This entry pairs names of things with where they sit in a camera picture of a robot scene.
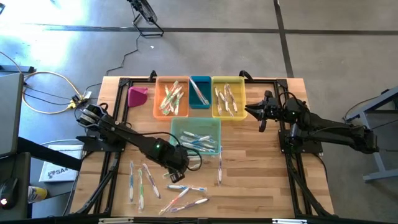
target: yellow container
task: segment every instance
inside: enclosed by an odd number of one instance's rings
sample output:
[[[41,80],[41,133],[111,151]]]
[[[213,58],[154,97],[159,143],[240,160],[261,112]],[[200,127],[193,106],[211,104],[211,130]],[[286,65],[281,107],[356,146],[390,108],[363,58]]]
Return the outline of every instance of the yellow container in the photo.
[[[238,107],[238,112],[235,113],[232,100],[228,98],[228,106],[234,116],[231,116],[229,112],[225,109],[225,103],[221,98],[219,98],[219,102],[221,105],[222,113],[218,114],[218,107],[216,101],[216,93],[215,87],[224,95],[224,86],[225,84],[229,84],[231,87],[232,94],[234,95],[234,99],[236,102],[236,106]],[[213,77],[211,78],[212,84],[212,97],[213,103],[211,107],[211,112],[214,118],[219,118],[223,121],[241,121],[248,115],[248,112],[244,110],[244,106],[246,105],[246,90],[244,88],[244,78],[243,77]]]

